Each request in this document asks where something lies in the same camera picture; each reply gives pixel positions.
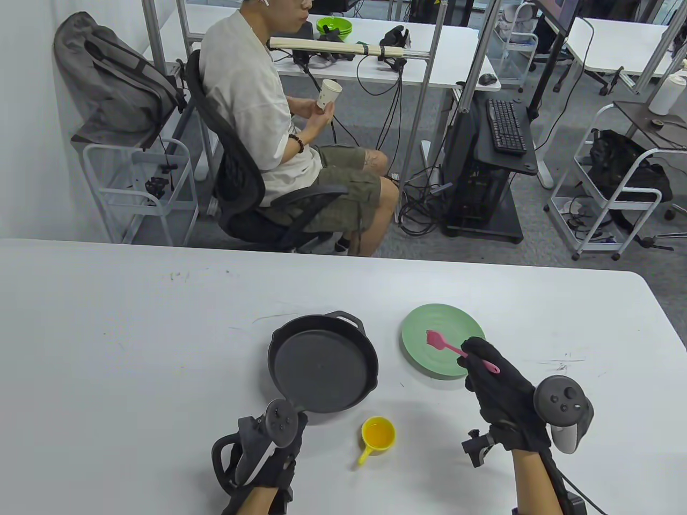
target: green plate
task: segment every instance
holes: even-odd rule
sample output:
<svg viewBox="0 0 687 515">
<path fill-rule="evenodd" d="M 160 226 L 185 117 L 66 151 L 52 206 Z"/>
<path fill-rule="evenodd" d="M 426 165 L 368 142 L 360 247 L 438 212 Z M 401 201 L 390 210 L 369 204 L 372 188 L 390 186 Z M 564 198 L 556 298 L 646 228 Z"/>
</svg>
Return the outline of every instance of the green plate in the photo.
<svg viewBox="0 0 687 515">
<path fill-rule="evenodd" d="M 401 326 L 403 346 L 422 368 L 446 377 L 460 377 L 467 370 L 456 363 L 458 355 L 449 349 L 437 350 L 427 344 L 427 330 L 444 334 L 446 341 L 459 347 L 470 336 L 484 338 L 484 331 L 465 311 L 446 304 L 425 304 L 412 310 Z"/>
<path fill-rule="evenodd" d="M 339 34 L 342 36 L 341 39 L 344 39 L 343 36 L 347 36 L 353 31 L 353 24 L 346 18 L 328 16 L 327 18 L 317 20 L 317 31 L 320 34 L 324 34 L 325 25 L 327 25 L 330 30 L 339 29 Z"/>
</svg>

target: yellow cup handle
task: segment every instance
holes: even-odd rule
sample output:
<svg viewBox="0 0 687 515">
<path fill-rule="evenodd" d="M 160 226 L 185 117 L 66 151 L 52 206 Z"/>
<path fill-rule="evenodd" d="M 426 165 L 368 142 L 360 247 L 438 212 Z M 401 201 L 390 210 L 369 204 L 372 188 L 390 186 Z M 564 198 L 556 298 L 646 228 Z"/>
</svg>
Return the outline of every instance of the yellow cup handle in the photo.
<svg viewBox="0 0 687 515">
<path fill-rule="evenodd" d="M 372 448 L 371 447 L 365 447 L 363 454 L 361 454 L 360 458 L 358 458 L 358 467 L 363 466 L 371 454 L 372 454 Z"/>
</svg>

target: olive cargo shorts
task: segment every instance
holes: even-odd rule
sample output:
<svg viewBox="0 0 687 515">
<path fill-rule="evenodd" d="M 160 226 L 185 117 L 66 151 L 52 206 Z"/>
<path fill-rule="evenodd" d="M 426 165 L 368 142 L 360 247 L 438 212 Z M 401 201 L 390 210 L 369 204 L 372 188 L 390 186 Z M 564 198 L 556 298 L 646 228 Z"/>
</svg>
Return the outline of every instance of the olive cargo shorts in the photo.
<svg viewBox="0 0 687 515">
<path fill-rule="evenodd" d="M 379 206 L 381 181 L 378 175 L 364 172 L 365 149 L 360 147 L 324 146 L 317 149 L 322 169 L 313 186 L 338 184 L 348 188 L 321 210 L 305 226 L 304 232 L 367 231 Z M 289 226 L 308 207 L 312 199 L 304 198 L 285 207 L 265 207 L 260 212 L 276 224 Z"/>
</svg>

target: wooden stick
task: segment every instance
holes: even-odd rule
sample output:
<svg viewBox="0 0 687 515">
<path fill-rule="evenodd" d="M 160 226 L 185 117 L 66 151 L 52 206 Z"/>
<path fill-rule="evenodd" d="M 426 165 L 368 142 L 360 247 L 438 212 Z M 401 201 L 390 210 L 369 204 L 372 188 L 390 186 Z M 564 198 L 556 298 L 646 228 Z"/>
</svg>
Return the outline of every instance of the wooden stick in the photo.
<svg viewBox="0 0 687 515">
<path fill-rule="evenodd" d="M 365 47 L 359 43 L 338 43 L 336 41 L 318 41 L 314 39 L 270 38 L 267 47 L 274 50 L 309 50 L 310 52 L 365 55 Z M 368 54 L 380 56 L 382 54 L 382 47 L 379 45 L 368 45 Z M 386 57 L 403 57 L 403 48 L 384 47 L 384 55 Z"/>
</svg>

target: gray backpack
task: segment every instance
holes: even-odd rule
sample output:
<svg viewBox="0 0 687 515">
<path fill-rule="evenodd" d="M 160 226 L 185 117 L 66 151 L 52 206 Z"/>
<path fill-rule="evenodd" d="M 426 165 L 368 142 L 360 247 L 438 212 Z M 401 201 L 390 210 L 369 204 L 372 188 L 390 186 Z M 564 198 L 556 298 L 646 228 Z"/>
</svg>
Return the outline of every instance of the gray backpack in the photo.
<svg viewBox="0 0 687 515">
<path fill-rule="evenodd" d="M 55 59 L 86 120 L 77 136 L 102 144 L 135 144 L 154 135 L 177 108 L 183 91 L 111 29 L 87 12 L 57 29 Z"/>
</svg>

